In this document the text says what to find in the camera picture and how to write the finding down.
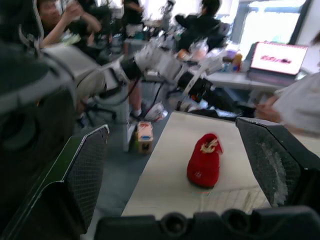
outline laptop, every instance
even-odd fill
[[[295,82],[307,50],[307,46],[258,42],[247,77],[252,81],[287,87]]]

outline red slipper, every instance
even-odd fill
[[[186,175],[189,181],[202,188],[213,188],[219,178],[220,155],[223,148],[218,137],[209,133],[195,145]]]

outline screen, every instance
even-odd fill
[[[258,42],[252,58],[251,68],[297,75],[307,50],[307,46]]]

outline person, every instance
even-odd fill
[[[312,41],[320,44],[320,32]],[[256,106],[256,117],[283,124],[294,134],[320,136],[320,72],[278,90]]]
[[[92,41],[93,33],[101,30],[100,22],[85,12],[76,1],[65,8],[62,16],[54,0],[37,0],[37,9],[44,30],[42,48],[60,42],[61,37],[66,32],[71,32],[75,35],[79,34],[81,38],[91,36],[89,39]]]
[[[134,38],[137,33],[143,30],[142,18],[143,7],[139,0],[122,0],[124,5],[124,25],[125,33],[128,38]]]
[[[142,18],[144,9],[140,5],[139,0],[122,0],[124,5],[124,26],[125,34],[128,38],[134,38],[137,33],[142,32]],[[145,105],[142,102],[142,90],[140,83],[135,88],[134,81],[128,86],[129,92],[132,92],[129,96],[129,104],[132,106],[131,116],[138,121],[142,121],[146,115]]]
[[[202,0],[201,14],[199,16],[175,16],[178,24],[186,28],[178,42],[178,51],[189,51],[191,44],[201,38],[208,38],[207,45],[209,51],[216,48],[217,44],[223,42],[225,36],[219,34],[221,22],[214,18],[220,5],[220,0]]]

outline cardboard box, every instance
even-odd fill
[[[138,143],[138,152],[141,154],[150,154],[152,152],[152,142],[154,135],[152,124],[149,121],[140,121],[136,130],[136,138]]]

